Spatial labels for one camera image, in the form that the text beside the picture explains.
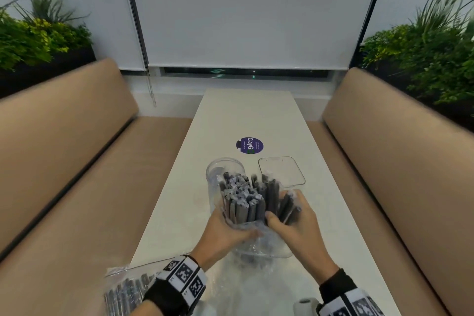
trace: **table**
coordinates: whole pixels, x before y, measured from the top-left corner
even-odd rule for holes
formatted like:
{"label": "table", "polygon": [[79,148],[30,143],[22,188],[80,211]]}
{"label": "table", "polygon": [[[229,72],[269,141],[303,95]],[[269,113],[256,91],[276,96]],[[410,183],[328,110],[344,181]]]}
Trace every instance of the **table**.
{"label": "table", "polygon": [[[240,152],[236,142],[245,137],[259,139],[263,150],[253,155]],[[299,188],[317,213],[324,241],[335,262],[370,293],[386,315],[400,315],[290,92],[206,90],[132,264],[174,257],[193,248],[210,215],[205,170],[211,161],[236,158],[244,165],[247,175],[258,175],[258,159],[278,156],[293,157],[303,173],[306,183]],[[208,272],[210,287],[202,299],[209,300],[215,295],[213,285],[220,282],[218,276],[224,262],[228,261]],[[267,312],[270,315],[292,315],[293,302],[303,297],[315,296],[321,300],[317,284],[295,257],[276,262],[279,271],[263,273],[264,279],[252,277],[254,273],[249,272],[248,277],[234,284],[236,289],[245,285],[239,297],[253,295],[255,299],[249,299],[233,314],[248,315],[245,305],[251,305],[255,315],[265,314],[263,309],[256,310],[261,298],[252,289],[258,283],[265,288],[263,297],[276,295],[274,309]]]}

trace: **round sticker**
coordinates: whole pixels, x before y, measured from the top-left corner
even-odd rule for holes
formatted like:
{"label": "round sticker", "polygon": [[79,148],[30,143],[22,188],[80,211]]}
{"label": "round sticker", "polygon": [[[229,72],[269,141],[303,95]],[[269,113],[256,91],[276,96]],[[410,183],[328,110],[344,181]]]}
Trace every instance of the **round sticker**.
{"label": "round sticker", "polygon": [[237,141],[236,147],[244,154],[258,154],[264,149],[264,143],[256,138],[242,138]]}

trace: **beige bench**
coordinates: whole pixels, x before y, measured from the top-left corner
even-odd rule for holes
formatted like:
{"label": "beige bench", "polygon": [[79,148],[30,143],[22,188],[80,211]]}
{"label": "beige bench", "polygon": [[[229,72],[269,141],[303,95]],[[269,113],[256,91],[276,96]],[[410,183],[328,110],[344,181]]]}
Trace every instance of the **beige bench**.
{"label": "beige bench", "polygon": [[[104,272],[130,262],[191,123],[137,111],[111,60],[0,101],[2,315],[103,315]],[[309,128],[401,314],[471,314],[473,135],[358,69],[323,118]]]}

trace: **hand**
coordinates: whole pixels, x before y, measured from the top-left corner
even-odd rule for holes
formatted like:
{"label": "hand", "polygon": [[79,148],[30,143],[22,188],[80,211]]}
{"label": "hand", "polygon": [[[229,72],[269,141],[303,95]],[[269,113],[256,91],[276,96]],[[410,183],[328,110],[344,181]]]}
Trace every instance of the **hand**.
{"label": "hand", "polygon": [[196,247],[190,255],[206,272],[238,244],[260,236],[257,229],[234,230],[226,224],[222,211],[214,210]]}
{"label": "hand", "polygon": [[300,190],[295,192],[301,206],[296,223],[285,225],[270,211],[265,213],[265,217],[268,226],[281,236],[306,271],[321,285],[339,270],[339,266],[324,246],[316,214],[303,193]]}

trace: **planter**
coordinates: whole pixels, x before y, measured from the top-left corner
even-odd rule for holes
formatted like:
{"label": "planter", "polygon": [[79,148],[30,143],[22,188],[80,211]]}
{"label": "planter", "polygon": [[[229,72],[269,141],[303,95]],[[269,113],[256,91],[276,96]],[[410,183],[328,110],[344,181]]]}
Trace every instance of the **planter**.
{"label": "planter", "polygon": [[435,104],[435,96],[419,97],[419,91],[407,90],[412,83],[411,76],[401,72],[397,65],[389,61],[381,60],[377,66],[372,64],[365,70],[474,133],[474,117],[471,116],[474,114],[474,100]]}
{"label": "planter", "polygon": [[34,66],[20,63],[15,71],[0,69],[0,98],[17,93],[68,71],[96,61],[92,47],[54,55],[49,63]]}

